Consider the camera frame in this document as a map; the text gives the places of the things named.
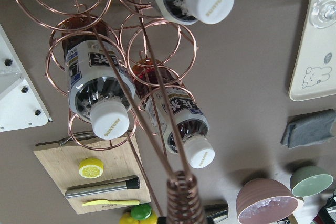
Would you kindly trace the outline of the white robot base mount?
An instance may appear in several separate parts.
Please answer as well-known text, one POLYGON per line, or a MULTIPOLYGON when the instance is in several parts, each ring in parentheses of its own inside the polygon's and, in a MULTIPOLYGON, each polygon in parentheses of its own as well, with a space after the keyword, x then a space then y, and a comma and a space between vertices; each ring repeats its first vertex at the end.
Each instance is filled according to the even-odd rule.
POLYGON ((41 97, 1 28, 1 132, 52 122, 41 97))

